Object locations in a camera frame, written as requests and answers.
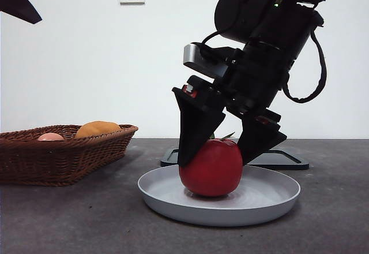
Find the tomato stem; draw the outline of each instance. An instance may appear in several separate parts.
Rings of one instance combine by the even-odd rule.
[[[231,134],[229,134],[229,135],[226,135],[225,137],[222,137],[222,138],[220,139],[220,141],[222,141],[222,140],[226,140],[226,139],[228,139],[228,138],[232,137],[232,136],[234,135],[234,133],[235,133],[235,132],[233,132],[233,133],[231,133]]]

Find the plate rim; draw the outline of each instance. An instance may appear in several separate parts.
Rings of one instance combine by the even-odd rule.
[[[138,188],[139,190],[141,191],[141,193],[143,193],[144,195],[147,195],[149,197],[151,197],[152,199],[155,199],[157,201],[160,201],[160,202],[163,202],[163,203],[167,203],[167,204],[170,204],[170,205],[176,205],[176,206],[180,206],[180,207],[185,207],[185,208],[193,208],[193,209],[203,209],[203,210],[223,210],[223,211],[237,211],[237,210],[240,210],[240,211],[245,211],[245,210],[257,210],[257,209],[264,209],[264,208],[270,208],[270,207],[274,207],[274,206],[280,206],[280,205],[283,205],[285,203],[289,203],[291,202],[292,200],[296,199],[300,193],[301,193],[301,186],[300,184],[295,180],[293,179],[292,177],[284,174],[284,173],[281,173],[279,171],[275,171],[275,170],[271,170],[271,169],[265,169],[265,168],[262,168],[262,167],[258,167],[258,166],[249,166],[249,165],[245,165],[247,167],[253,167],[253,168],[257,168],[258,170],[267,170],[267,171],[272,171],[273,173],[277,173],[277,174],[281,174],[281,175],[284,175],[285,177],[288,177],[289,179],[291,179],[297,186],[298,186],[298,191],[290,198],[284,200],[284,201],[281,201],[281,202],[278,202],[278,203],[274,203],[272,205],[266,205],[266,206],[260,206],[260,207],[254,207],[254,208],[227,208],[227,207],[199,207],[199,206],[193,206],[193,205],[183,205],[183,204],[179,204],[179,203],[173,203],[173,202],[170,202],[170,201],[166,201],[166,200],[163,200],[163,199],[159,199],[158,197],[156,196],[153,196],[151,193],[148,193],[146,191],[144,191],[144,189],[141,187],[140,185],[140,181],[142,178],[144,178],[147,174],[153,172],[153,171],[156,171],[156,170],[165,170],[166,168],[168,167],[178,167],[178,165],[172,165],[172,166],[166,166],[166,167],[158,167],[157,169],[153,169],[153,170],[150,170],[148,172],[146,172],[145,174],[143,174],[137,181],[137,185],[138,185]]]

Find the black stand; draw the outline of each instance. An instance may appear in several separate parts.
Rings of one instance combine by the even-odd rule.
[[[177,160],[178,149],[170,148],[161,159],[160,166],[176,165]],[[298,159],[282,150],[268,150],[247,165],[273,170],[306,170],[309,168],[307,161]]]

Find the white wall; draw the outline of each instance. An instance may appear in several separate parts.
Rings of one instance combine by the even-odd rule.
[[[135,137],[179,136],[171,88],[195,73],[182,65],[183,46],[214,31],[218,0],[30,1],[42,22],[2,15],[2,131],[100,119],[137,125]],[[318,10],[326,89],[304,105],[279,93],[272,110],[290,138],[369,138],[369,1],[328,0]],[[223,38],[210,45],[241,47]],[[310,94],[319,74],[309,42],[291,71],[291,93]],[[216,135],[233,131],[239,136],[241,124],[229,115]]]

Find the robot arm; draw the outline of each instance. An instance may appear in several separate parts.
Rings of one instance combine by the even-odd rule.
[[[321,1],[219,0],[214,17],[217,32],[202,43],[187,45],[183,61],[214,82],[191,76],[181,89],[173,88],[181,113],[180,166],[191,161],[221,124],[224,108],[242,120],[238,146],[244,165],[287,138],[279,132],[280,115],[268,107],[282,89],[298,103],[314,99],[323,90],[326,67],[314,33],[323,25],[315,11]],[[205,44],[218,34],[245,47],[211,48]],[[322,76],[313,94],[297,99],[288,91],[289,70],[309,36],[318,46]]]

